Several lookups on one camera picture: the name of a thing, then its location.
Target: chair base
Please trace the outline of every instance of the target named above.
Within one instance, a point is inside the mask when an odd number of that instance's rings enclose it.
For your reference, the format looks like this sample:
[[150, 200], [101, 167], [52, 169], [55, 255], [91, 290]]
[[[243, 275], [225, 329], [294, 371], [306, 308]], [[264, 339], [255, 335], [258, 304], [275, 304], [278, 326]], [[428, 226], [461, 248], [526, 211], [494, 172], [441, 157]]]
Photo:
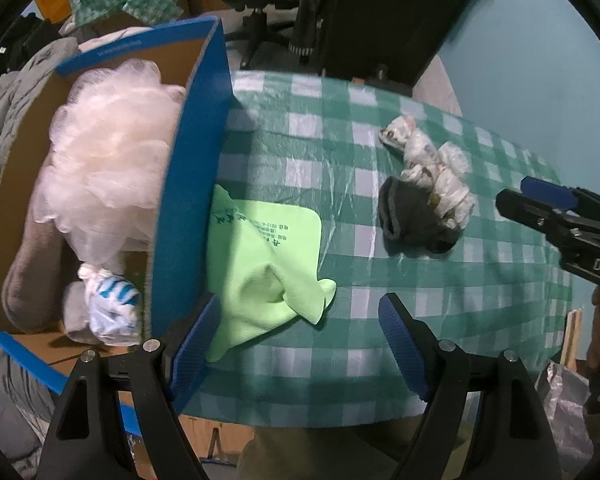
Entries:
[[280, 30], [293, 27], [294, 22], [280, 22], [267, 25], [267, 13], [262, 9], [254, 9], [250, 16], [242, 19], [245, 30], [230, 32], [224, 35], [225, 41], [247, 40], [247, 49], [240, 60], [240, 68], [248, 70], [258, 47], [265, 41], [288, 47], [289, 40], [280, 34]]

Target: light green microfiber cloth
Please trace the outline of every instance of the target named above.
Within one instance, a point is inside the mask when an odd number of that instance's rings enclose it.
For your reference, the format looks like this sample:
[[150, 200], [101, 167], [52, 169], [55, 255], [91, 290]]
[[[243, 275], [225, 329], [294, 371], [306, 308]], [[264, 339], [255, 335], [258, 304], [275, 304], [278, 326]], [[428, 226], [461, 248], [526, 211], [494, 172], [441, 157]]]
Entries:
[[320, 321], [336, 291], [334, 281], [316, 278], [321, 229], [311, 209], [232, 200], [216, 186], [206, 279], [208, 290], [220, 298], [222, 319], [207, 361], [295, 316]]

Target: blue gripper pad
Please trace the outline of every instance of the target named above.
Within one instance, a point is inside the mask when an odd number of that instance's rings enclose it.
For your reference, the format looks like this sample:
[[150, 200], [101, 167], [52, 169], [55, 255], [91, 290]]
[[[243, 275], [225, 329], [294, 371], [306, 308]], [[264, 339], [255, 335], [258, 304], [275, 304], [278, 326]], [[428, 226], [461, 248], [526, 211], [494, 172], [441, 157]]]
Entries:
[[425, 361], [387, 296], [383, 296], [378, 304], [378, 321], [407, 387], [417, 393], [420, 399], [428, 402], [429, 384], [426, 379]]
[[173, 359], [169, 390], [181, 413], [206, 376], [205, 355], [220, 325], [220, 300], [212, 296]]
[[538, 200], [561, 211], [571, 211], [578, 206], [578, 199], [568, 187], [526, 176], [520, 182], [520, 191], [527, 198]]

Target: table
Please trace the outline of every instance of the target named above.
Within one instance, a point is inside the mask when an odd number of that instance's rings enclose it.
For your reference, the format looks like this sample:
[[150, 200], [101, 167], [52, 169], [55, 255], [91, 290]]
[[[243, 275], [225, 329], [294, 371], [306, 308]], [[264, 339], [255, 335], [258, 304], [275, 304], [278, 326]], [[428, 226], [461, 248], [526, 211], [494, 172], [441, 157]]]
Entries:
[[[538, 371], [562, 343], [571, 276], [558, 251], [501, 217], [496, 193], [526, 176], [558, 182], [540, 157], [468, 121], [409, 98], [305, 75], [235, 72], [218, 182], [232, 198], [294, 203], [318, 212], [318, 279], [338, 284], [317, 326], [302, 319], [230, 350], [185, 413], [250, 426], [335, 427], [422, 412], [378, 324], [378, 300], [398, 294], [436, 336], [465, 351], [511, 348]], [[378, 190], [402, 169], [377, 132], [413, 114], [437, 146], [468, 155], [477, 195], [453, 250], [389, 257]]]

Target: cardboard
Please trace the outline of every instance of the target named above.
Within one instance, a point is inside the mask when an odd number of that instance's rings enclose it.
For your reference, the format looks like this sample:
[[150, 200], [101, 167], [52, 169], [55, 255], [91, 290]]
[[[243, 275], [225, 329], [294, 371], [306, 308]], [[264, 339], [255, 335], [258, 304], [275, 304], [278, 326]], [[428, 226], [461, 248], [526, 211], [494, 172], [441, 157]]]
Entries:
[[[143, 332], [160, 337], [173, 322], [186, 317], [203, 288], [208, 209], [233, 98], [224, 33], [216, 17], [161, 25], [80, 54], [56, 68], [20, 123], [0, 178], [0, 291], [22, 241], [29, 199], [50, 147], [53, 114], [66, 102], [81, 73], [119, 66], [131, 58], [155, 61], [163, 83], [187, 86], [154, 246], [148, 256], [138, 254], [127, 266], [128, 272], [146, 275]], [[89, 348], [70, 341], [60, 327], [42, 334], [18, 334], [6, 319], [1, 300], [0, 346], [58, 394], [75, 359]], [[121, 351], [109, 348], [101, 354]], [[135, 433], [133, 410], [124, 406], [123, 418], [127, 430]]]
[[[187, 20], [195, 16], [190, 10], [190, 0], [176, 0], [176, 5], [183, 10], [182, 15], [178, 18], [179, 20]], [[106, 34], [117, 32], [123, 28], [146, 27], [147, 24], [134, 18], [130, 14], [127, 14], [123, 10], [119, 10], [106, 18], [88, 23], [86, 26], [91, 27], [99, 36], [105, 36]]]

